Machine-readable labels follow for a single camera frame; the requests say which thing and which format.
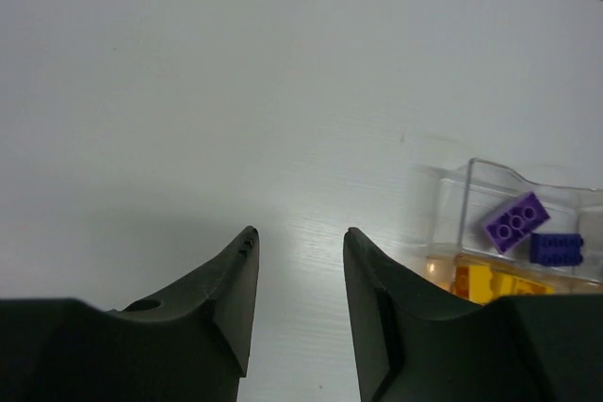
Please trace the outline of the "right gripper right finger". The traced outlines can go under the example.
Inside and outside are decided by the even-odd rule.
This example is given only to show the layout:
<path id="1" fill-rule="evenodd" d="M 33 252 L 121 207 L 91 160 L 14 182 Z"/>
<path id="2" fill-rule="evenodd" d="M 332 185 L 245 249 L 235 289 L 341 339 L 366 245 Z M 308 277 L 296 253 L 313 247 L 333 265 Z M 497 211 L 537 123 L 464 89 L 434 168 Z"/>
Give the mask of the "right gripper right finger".
<path id="1" fill-rule="evenodd" d="M 598 401 L 599 295 L 479 305 L 423 279 L 349 229 L 343 264 L 365 401 Z"/>

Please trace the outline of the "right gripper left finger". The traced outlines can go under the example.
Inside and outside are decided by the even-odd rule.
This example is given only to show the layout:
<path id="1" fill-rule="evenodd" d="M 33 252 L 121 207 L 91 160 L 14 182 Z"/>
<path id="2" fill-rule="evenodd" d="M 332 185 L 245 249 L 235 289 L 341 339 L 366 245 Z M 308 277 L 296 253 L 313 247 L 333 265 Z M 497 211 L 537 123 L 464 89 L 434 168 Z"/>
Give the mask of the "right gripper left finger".
<path id="1" fill-rule="evenodd" d="M 123 310 L 1 303 L 5 401 L 234 401 L 251 353 L 258 231 Z"/>

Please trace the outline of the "dark purple plate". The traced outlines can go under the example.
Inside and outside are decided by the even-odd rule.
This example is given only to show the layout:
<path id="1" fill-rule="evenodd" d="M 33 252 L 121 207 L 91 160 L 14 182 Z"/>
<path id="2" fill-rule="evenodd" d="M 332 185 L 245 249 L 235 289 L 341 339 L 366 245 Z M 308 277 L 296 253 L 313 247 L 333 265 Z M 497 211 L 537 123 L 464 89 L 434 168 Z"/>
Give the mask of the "dark purple plate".
<path id="1" fill-rule="evenodd" d="M 545 267 L 577 266 L 583 262 L 584 240 L 579 233 L 533 233 L 530 262 Z"/>

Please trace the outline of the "light purple duplo brick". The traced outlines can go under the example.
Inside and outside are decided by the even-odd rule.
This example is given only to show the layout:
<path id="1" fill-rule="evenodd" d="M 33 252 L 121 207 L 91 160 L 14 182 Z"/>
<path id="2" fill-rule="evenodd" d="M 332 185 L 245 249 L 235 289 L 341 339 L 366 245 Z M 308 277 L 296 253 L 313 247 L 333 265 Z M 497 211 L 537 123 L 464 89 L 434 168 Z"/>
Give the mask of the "light purple duplo brick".
<path id="1" fill-rule="evenodd" d="M 481 222 L 481 228 L 497 252 L 505 254 L 549 220 L 549 213 L 531 191 L 499 206 Z"/>

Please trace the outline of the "yellow duplo brick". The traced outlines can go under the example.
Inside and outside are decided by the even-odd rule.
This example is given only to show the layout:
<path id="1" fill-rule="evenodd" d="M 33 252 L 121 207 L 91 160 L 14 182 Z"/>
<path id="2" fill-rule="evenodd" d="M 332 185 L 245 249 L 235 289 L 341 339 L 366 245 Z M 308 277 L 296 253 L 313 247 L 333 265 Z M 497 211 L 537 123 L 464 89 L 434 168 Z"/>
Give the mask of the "yellow duplo brick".
<path id="1" fill-rule="evenodd" d="M 458 265 L 451 292 L 480 305 L 499 297 L 551 295 L 556 289 L 548 284 L 493 270 L 488 265 Z"/>

